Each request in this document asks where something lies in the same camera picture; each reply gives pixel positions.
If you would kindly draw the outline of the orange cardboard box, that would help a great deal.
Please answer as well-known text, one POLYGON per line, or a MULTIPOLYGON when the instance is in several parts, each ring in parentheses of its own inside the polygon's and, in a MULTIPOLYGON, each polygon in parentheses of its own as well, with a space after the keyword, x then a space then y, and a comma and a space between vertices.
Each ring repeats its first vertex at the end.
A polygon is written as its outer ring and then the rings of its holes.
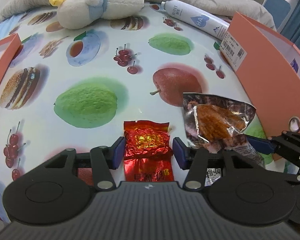
POLYGON ((220 46, 266 136, 300 131, 300 50, 276 31, 235 13, 220 46))

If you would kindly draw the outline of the blue covered chair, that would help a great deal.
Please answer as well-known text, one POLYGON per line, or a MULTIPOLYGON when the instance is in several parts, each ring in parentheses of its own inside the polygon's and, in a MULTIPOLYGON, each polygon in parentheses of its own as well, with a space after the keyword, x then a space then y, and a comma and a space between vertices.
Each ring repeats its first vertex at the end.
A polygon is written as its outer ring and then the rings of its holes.
POLYGON ((291 9, 291 5, 286 0, 266 0, 263 6, 272 15, 277 27, 283 22, 291 9))

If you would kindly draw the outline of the silver dried meat packet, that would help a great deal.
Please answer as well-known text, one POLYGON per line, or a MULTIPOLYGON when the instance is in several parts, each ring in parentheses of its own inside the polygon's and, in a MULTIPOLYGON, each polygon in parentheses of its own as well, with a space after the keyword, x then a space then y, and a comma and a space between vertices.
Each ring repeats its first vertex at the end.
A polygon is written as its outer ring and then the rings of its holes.
POLYGON ((253 121, 254 106, 217 95, 183 94, 187 143, 210 153, 234 150, 264 168, 264 158, 248 142, 244 131, 253 121))

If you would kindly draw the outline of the fruit print bed sheet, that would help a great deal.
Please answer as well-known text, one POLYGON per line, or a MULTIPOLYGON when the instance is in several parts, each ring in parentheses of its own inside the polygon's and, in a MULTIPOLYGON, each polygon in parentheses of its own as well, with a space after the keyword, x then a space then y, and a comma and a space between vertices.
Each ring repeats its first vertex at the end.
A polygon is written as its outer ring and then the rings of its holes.
POLYGON ((157 4, 135 16, 62 28, 53 7, 0 23, 0 40, 18 34, 17 52, 0 84, 2 195, 16 171, 29 172, 65 148, 88 152, 123 136, 126 121, 169 123, 186 140, 183 92, 249 98, 217 40, 176 20, 157 4))

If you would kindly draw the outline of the white and blue plush toy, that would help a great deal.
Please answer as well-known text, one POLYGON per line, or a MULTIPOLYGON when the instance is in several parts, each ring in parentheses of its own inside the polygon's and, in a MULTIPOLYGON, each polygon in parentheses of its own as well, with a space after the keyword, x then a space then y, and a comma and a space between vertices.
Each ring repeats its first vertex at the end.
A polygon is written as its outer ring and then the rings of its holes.
POLYGON ((132 16, 145 0, 49 0, 57 8, 57 18, 65 29, 81 29, 99 18, 117 20, 132 16))

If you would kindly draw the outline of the white spray bottle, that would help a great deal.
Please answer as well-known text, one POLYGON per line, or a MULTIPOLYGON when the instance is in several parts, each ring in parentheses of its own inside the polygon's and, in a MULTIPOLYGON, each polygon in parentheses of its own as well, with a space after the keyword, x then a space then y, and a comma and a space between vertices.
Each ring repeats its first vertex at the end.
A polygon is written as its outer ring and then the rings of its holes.
POLYGON ((230 25, 209 12, 179 0, 162 2, 161 5, 173 18, 188 23, 219 40, 225 37, 230 25))

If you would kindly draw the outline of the red foil snack packet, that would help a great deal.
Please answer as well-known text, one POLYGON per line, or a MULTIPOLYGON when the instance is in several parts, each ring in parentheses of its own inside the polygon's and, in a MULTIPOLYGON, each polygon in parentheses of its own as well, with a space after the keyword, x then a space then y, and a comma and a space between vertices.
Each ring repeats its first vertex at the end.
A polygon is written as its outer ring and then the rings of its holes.
POLYGON ((123 123, 126 139, 123 166, 126 181, 174 181, 169 125, 168 122, 149 120, 123 123))

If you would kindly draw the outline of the orange box lid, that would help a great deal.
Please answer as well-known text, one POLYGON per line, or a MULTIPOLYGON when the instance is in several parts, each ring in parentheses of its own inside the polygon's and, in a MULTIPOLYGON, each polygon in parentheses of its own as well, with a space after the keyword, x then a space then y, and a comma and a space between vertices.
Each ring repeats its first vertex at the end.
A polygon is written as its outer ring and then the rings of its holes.
POLYGON ((21 40, 18 34, 0 40, 0 83, 20 46, 21 40))

